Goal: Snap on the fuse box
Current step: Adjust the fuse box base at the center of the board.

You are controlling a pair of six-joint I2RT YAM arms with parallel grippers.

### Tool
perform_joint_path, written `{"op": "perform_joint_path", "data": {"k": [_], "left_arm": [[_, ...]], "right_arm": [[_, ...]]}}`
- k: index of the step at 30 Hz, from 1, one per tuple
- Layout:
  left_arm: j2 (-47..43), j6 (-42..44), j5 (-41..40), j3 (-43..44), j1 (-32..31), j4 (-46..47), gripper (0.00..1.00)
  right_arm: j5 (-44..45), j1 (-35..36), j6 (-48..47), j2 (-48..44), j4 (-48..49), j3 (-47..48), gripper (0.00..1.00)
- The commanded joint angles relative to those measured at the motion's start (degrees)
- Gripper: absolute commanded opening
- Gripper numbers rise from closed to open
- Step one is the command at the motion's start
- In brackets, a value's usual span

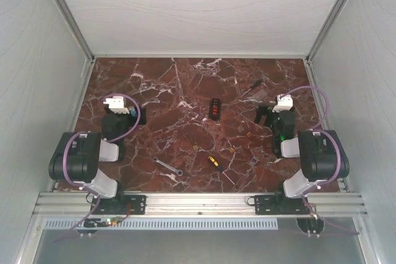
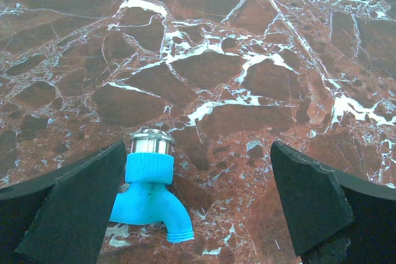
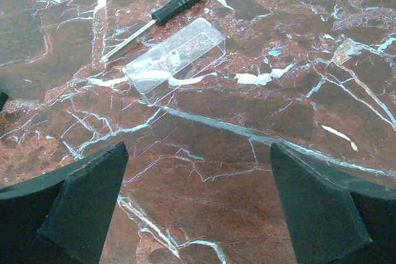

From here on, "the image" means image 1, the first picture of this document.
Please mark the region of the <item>black fuse box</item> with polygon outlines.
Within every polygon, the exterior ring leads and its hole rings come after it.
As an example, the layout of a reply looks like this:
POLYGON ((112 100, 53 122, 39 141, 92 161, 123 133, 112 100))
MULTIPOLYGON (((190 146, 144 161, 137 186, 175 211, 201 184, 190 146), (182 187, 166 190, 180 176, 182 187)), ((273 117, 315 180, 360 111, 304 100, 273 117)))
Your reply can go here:
POLYGON ((209 106, 209 118, 213 121, 218 121, 221 115, 221 101, 219 99, 212 99, 209 106))

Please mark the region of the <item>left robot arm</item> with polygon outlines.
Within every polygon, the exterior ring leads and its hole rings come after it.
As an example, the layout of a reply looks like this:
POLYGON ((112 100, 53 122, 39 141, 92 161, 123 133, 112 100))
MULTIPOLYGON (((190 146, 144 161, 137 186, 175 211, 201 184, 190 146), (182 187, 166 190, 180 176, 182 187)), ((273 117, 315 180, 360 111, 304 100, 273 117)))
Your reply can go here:
POLYGON ((126 198, 120 182, 108 177, 99 169, 101 162, 121 162, 126 155, 124 134, 131 128, 147 123, 146 109, 128 108, 126 114, 116 114, 105 107, 101 132, 63 133, 49 162, 49 176, 54 181, 66 181, 100 197, 96 214, 126 214, 132 200, 126 198))

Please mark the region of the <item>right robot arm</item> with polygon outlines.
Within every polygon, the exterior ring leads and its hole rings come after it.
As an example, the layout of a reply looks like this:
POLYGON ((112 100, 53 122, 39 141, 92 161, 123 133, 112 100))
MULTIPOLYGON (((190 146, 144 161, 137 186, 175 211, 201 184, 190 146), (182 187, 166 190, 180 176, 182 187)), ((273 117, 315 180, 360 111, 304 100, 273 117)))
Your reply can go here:
POLYGON ((280 159, 299 159, 300 169, 285 180, 273 195, 253 197, 257 215, 307 215, 302 196, 320 189, 328 182, 349 175, 346 153, 334 130, 295 132, 294 109, 276 111, 274 107, 259 106, 254 122, 272 131, 272 150, 280 159))

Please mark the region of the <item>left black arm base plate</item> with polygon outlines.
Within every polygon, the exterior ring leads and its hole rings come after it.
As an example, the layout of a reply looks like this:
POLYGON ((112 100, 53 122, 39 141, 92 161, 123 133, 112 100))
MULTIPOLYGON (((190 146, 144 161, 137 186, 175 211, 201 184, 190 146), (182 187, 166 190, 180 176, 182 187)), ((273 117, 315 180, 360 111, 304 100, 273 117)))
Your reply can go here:
POLYGON ((100 204, 93 215, 127 215, 131 209, 130 215, 144 215, 146 209, 146 195, 126 195, 123 202, 115 198, 101 199, 100 204))

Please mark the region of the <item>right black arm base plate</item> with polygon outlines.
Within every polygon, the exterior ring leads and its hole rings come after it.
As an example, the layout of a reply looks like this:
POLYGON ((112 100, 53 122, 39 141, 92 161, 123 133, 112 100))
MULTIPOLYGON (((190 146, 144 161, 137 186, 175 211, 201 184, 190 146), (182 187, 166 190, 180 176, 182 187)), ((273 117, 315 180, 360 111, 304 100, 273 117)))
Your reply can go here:
POLYGON ((300 198, 256 195, 253 197, 257 215, 308 215, 309 209, 300 198))

